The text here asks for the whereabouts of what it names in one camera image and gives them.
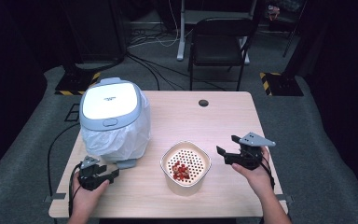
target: table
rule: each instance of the table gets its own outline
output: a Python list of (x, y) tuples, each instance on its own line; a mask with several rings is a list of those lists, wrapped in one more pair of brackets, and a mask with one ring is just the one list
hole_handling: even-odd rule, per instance
[[(134, 168), (121, 170), (99, 201), (93, 217), (184, 218), (184, 217), (262, 217), (261, 204), (246, 179), (224, 164), (216, 146), (238, 153), (231, 135), (249, 132), (264, 136), (252, 96), (244, 91), (144, 91), (151, 105), (152, 137)], [(208, 101), (200, 106), (199, 100)], [(212, 160), (212, 167), (200, 190), (191, 196), (173, 194), (159, 166), (164, 153), (175, 143), (188, 140), (201, 147)], [(81, 135), (62, 175), (53, 200), (52, 217), (68, 217), (68, 184), (76, 164), (87, 155)], [(282, 194), (273, 161), (275, 193)], [(108, 165), (108, 171), (115, 169)], [(287, 213), (285, 201), (280, 201)]]
[[(198, 10), (186, 10), (185, 0), (182, 0), (181, 5), (181, 25), (180, 25), (180, 39), (179, 48), (176, 56), (177, 61), (182, 61), (185, 54), (185, 23), (196, 24), (197, 22), (211, 17), (231, 17), (231, 18), (252, 18), (255, 11), (256, 0), (252, 0), (251, 10), (249, 12), (225, 12), (225, 11), (198, 11)], [(240, 42), (243, 45), (246, 42), (246, 36)], [(245, 55), (245, 64), (249, 64), (249, 55)]]

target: wire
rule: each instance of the wire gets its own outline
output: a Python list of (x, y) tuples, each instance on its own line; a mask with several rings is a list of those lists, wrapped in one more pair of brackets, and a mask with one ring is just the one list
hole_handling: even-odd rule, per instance
[(81, 164), (83, 162), (81, 161), (78, 165), (75, 166), (74, 170), (72, 171), (71, 173), (71, 179), (69, 180), (69, 202), (68, 202), (68, 214), (69, 214), (69, 217), (72, 215), (72, 211), (73, 211), (73, 208), (74, 208), (74, 198), (77, 194), (77, 191), (80, 189), (81, 186), (79, 186), (75, 192), (75, 194), (73, 194), (73, 179), (74, 179), (74, 175), (75, 175), (75, 171), (77, 168), (80, 168)]
[[(151, 64), (154, 64), (154, 65), (159, 66), (159, 67), (161, 67), (161, 68), (167, 69), (167, 70), (169, 70), (169, 71), (172, 71), (172, 72), (177, 73), (177, 74), (179, 74), (179, 75), (182, 75), (182, 76), (184, 76), (184, 77), (190, 77), (190, 76), (187, 75), (187, 74), (178, 72), (178, 71), (176, 71), (176, 70), (174, 70), (174, 69), (171, 69), (171, 68), (169, 68), (169, 67), (163, 66), (163, 65), (161, 65), (161, 64), (154, 63), (154, 62), (148, 61), (148, 60), (146, 60), (146, 59), (142, 59), (142, 58), (140, 58), (140, 57), (138, 57), (138, 56), (135, 56), (135, 55), (133, 55), (133, 54), (131, 54), (131, 53), (129, 53), (129, 52), (127, 52), (127, 55), (130, 55), (131, 57), (137, 58), (138, 60), (142, 60), (142, 61), (145, 62), (145, 63), (151, 63)], [(201, 80), (201, 79), (198, 79), (198, 78), (195, 78), (195, 77), (194, 77), (194, 79), (196, 79), (197, 81), (202, 81), (202, 82), (204, 82), (204, 83), (206, 83), (206, 84), (208, 84), (208, 85), (211, 85), (211, 86), (213, 86), (213, 87), (215, 87), (215, 88), (217, 88), (217, 89), (219, 89), (219, 90), (226, 91), (226, 89), (224, 89), (224, 88), (222, 88), (222, 87), (219, 87), (219, 86), (217, 86), (217, 85), (215, 85), (215, 84), (213, 84), (213, 83), (211, 83), (211, 82), (204, 81), (204, 80)]]
[(156, 32), (155, 27), (153, 27), (151, 29), (134, 29), (131, 34), (132, 35), (132, 40), (130, 41), (130, 45), (132, 45), (131, 47), (135, 47), (133, 45), (143, 44), (147, 39), (156, 39), (156, 38), (163, 38), (163, 37), (168, 36), (167, 31), (162, 30), (161, 27), (160, 27), (160, 30), (158, 30), (158, 32), (155, 34), (152, 34), (152, 35), (146, 34), (146, 30), (151, 31), (151, 32)]
[(145, 44), (154, 44), (154, 43), (164, 43), (164, 42), (171, 42), (172, 40), (159, 40), (159, 41), (150, 41), (150, 42), (144, 42), (142, 44), (137, 44), (137, 45), (132, 45), (127, 47), (127, 49), (131, 49), (131, 48), (135, 48), (141, 45), (145, 45)]
[(133, 61), (137, 62), (138, 64), (140, 64), (141, 66), (145, 67), (147, 70), (149, 70), (149, 72), (154, 76), (154, 78), (156, 79), (157, 82), (157, 88), (159, 90), (159, 82), (158, 82), (158, 78), (156, 76), (156, 74), (151, 70), (151, 68), (149, 68), (148, 66), (144, 65), (140, 60), (134, 58), (131, 56), (131, 54), (127, 53), (127, 56), (132, 59)]
[(144, 66), (148, 66), (150, 69), (149, 69), (149, 71), (150, 70), (153, 70), (154, 72), (153, 72), (153, 74), (154, 73), (156, 73), (157, 75), (159, 75), (164, 81), (166, 81), (174, 90), (176, 90), (176, 88), (174, 87), (174, 86), (176, 86), (176, 87), (178, 87), (178, 88), (180, 88), (180, 89), (182, 89), (182, 90), (184, 90), (185, 88), (183, 88), (183, 87), (181, 87), (180, 85), (178, 85), (178, 84), (176, 84), (176, 83), (174, 83), (174, 82), (172, 82), (172, 81), (170, 81), (170, 80), (168, 80), (166, 77), (164, 77), (160, 72), (159, 72), (159, 70), (155, 67), (155, 66), (153, 66), (153, 65), (157, 65), (156, 63), (152, 63), (152, 62), (150, 62), (150, 61), (148, 61), (148, 60), (145, 60), (145, 59), (142, 59), (142, 58), (140, 58), (140, 57), (138, 57), (138, 56), (135, 56), (135, 55), (133, 55), (133, 54), (131, 54), (131, 53), (129, 53), (129, 52), (127, 52), (128, 53), (128, 56), (131, 58), (131, 59), (133, 59), (134, 61), (136, 60), (136, 62), (138, 62), (138, 63), (141, 63), (142, 62), (142, 64), (144, 65)]
[(173, 18), (173, 22), (175, 23), (176, 38), (172, 41), (172, 43), (171, 43), (170, 45), (163, 45), (163, 44), (161, 43), (161, 45), (164, 46), (164, 47), (170, 47), (170, 46), (172, 46), (172, 45), (178, 40), (178, 37), (179, 37), (178, 25), (177, 25), (177, 23), (176, 23), (175, 16), (173, 15), (172, 6), (171, 6), (171, 0), (169, 0), (168, 3), (170, 4), (170, 11), (171, 11), (171, 15), (172, 15), (172, 18)]
[(272, 187), (272, 189), (274, 189), (274, 186), (275, 186), (274, 177), (272, 176), (272, 171), (271, 171), (271, 168), (269, 166), (269, 162), (266, 160), (266, 158), (264, 158), (262, 156), (262, 160), (264, 160), (267, 163), (268, 167), (262, 161), (259, 161), (252, 153), (250, 153), (250, 152), (248, 152), (246, 150), (242, 150), (242, 152), (245, 152), (247, 155), (251, 156), (255, 161), (257, 161), (257, 163), (259, 165), (261, 165), (263, 167), (263, 169), (267, 172), (267, 174), (269, 176), (269, 181), (271, 183), (271, 187)]
[(48, 192), (50, 197), (53, 197), (53, 190), (52, 190), (52, 186), (51, 186), (51, 174), (50, 174), (50, 154), (51, 154), (51, 150), (54, 146), (54, 143), (57, 141), (57, 139), (66, 131), (68, 131), (69, 129), (75, 127), (76, 125), (78, 125), (79, 123), (73, 124), (69, 127), (67, 127), (66, 129), (64, 129), (62, 132), (60, 132), (53, 140), (53, 142), (50, 144), (50, 147), (48, 148)]

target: logo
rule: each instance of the logo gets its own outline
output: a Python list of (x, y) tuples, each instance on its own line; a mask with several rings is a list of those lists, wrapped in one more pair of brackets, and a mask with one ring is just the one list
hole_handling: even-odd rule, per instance
[(111, 97), (106, 97), (103, 98), (105, 101), (113, 101), (114, 99), (116, 99), (116, 96), (111, 96)]

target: small hole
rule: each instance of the small hole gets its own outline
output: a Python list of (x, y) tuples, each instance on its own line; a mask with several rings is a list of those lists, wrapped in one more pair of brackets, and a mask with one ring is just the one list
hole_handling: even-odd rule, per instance
[(202, 107), (208, 106), (209, 102), (207, 100), (200, 100), (199, 105)]

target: white plastic bag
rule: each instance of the white plastic bag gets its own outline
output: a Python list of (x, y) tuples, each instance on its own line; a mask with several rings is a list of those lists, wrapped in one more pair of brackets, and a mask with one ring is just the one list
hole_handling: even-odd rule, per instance
[(125, 161), (141, 158), (150, 140), (150, 104), (140, 91), (142, 111), (138, 119), (120, 129), (93, 131), (81, 126), (81, 134), (90, 155), (101, 156), (105, 161)]

